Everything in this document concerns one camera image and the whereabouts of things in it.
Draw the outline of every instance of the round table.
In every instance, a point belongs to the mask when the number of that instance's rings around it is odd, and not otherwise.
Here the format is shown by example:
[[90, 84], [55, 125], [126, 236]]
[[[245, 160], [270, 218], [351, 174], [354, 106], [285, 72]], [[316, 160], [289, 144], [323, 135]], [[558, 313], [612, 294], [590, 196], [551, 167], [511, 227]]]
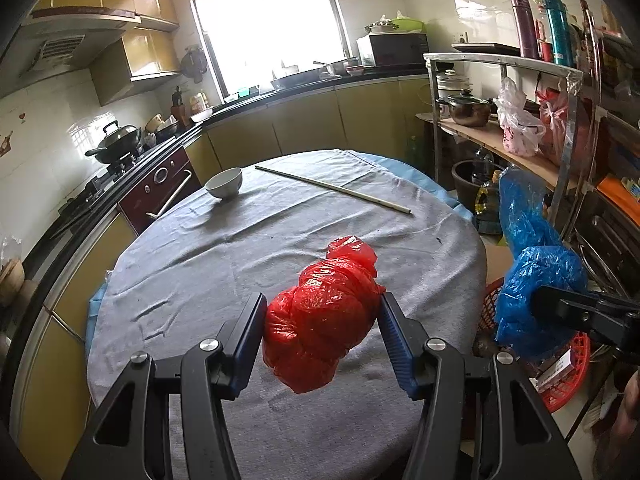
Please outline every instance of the round table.
[[[409, 181], [351, 152], [263, 163], [405, 205], [405, 215], [338, 192], [244, 169], [239, 196], [196, 192], [119, 258], [97, 320], [88, 383], [100, 402], [130, 355], [180, 355], [237, 317], [252, 292], [271, 301], [326, 245], [357, 235], [378, 255], [377, 282], [430, 336], [470, 351], [484, 290], [482, 242], [470, 222]], [[421, 403], [398, 387], [374, 325], [334, 380], [296, 395], [258, 352], [248, 387], [223, 403], [242, 478], [374, 478], [412, 443]], [[179, 398], [170, 399], [174, 478], [187, 478]]]

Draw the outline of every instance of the range hood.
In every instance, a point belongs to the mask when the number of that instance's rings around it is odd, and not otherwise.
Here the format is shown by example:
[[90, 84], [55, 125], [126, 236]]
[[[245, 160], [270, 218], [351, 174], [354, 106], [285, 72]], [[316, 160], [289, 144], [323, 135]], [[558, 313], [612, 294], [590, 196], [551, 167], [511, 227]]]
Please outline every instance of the range hood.
[[32, 12], [0, 64], [0, 98], [42, 79], [87, 68], [98, 54], [140, 23], [133, 12], [103, 7]]

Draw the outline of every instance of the oven door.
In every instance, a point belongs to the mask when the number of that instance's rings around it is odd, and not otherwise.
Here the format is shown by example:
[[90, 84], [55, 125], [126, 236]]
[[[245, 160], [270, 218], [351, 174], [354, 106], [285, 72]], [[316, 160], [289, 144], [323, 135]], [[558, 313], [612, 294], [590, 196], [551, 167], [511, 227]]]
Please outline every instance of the oven door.
[[161, 182], [154, 175], [145, 177], [118, 204], [138, 234], [201, 187], [189, 162]]

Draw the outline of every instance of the red plastic bag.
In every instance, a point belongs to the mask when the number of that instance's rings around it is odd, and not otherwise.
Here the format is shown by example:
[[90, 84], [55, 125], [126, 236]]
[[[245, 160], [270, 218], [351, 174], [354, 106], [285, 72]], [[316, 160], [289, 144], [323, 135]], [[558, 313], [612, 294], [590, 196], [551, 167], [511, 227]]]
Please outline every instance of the red plastic bag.
[[[540, 152], [551, 160], [556, 166], [562, 163], [562, 150], [564, 150], [564, 137], [566, 134], [566, 117], [569, 109], [569, 96], [561, 86], [561, 91], [547, 88], [544, 91], [536, 91], [540, 100], [540, 119], [545, 125], [545, 135], [540, 142]], [[590, 119], [584, 105], [579, 100], [577, 109], [577, 129], [574, 137], [574, 156], [572, 158], [572, 173], [580, 173], [580, 169], [587, 160], [587, 142], [589, 140]]]
[[338, 361], [369, 333], [378, 315], [376, 253], [358, 237], [329, 244], [298, 286], [281, 292], [264, 322], [264, 363], [297, 394], [329, 383]]

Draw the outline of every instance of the plastic bag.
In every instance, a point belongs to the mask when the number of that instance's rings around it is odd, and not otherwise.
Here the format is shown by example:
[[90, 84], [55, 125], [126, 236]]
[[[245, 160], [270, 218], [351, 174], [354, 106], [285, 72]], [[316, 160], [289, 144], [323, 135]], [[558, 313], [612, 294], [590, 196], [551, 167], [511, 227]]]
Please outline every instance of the plastic bag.
[[531, 315], [531, 295], [541, 285], [585, 292], [587, 275], [578, 255], [563, 246], [528, 247], [505, 276], [495, 304], [496, 341], [528, 361], [551, 357], [575, 333]]
[[502, 143], [509, 153], [534, 156], [545, 134], [545, 126], [539, 118], [524, 110], [527, 97], [516, 88], [509, 77], [502, 80], [498, 97], [498, 122], [504, 132]]
[[14, 258], [22, 257], [22, 242], [5, 232], [0, 224], [0, 269]]
[[574, 331], [538, 322], [530, 299], [539, 286], [586, 291], [580, 258], [562, 246], [542, 216], [545, 188], [532, 174], [507, 168], [500, 175], [500, 224], [515, 258], [495, 305], [496, 341], [523, 359], [540, 360], [564, 346]]
[[500, 174], [500, 225], [514, 258], [527, 247], [562, 244], [542, 216], [545, 193], [542, 181], [528, 171], [507, 168]]
[[[540, 100], [540, 119], [545, 125], [545, 135], [540, 142], [540, 152], [556, 166], [560, 166], [569, 109], [566, 81], [560, 79], [560, 91], [547, 88], [545, 91], [537, 91], [536, 95]], [[587, 142], [589, 140], [590, 119], [582, 101], [578, 101], [577, 106], [577, 129], [571, 166], [573, 173], [580, 173], [582, 167], [588, 162]]]
[[338, 361], [369, 333], [378, 315], [376, 253], [358, 237], [329, 244], [298, 286], [274, 298], [264, 322], [262, 358], [297, 394], [329, 383]]
[[107, 292], [107, 285], [109, 285], [111, 273], [113, 273], [112, 270], [107, 270], [104, 273], [104, 281], [102, 282], [102, 285], [89, 300], [89, 309], [86, 318], [86, 333], [84, 336], [84, 357], [87, 361], [89, 360], [91, 344], [94, 341], [95, 325], [98, 322], [98, 313], [100, 312], [100, 306], [104, 299], [104, 293]]

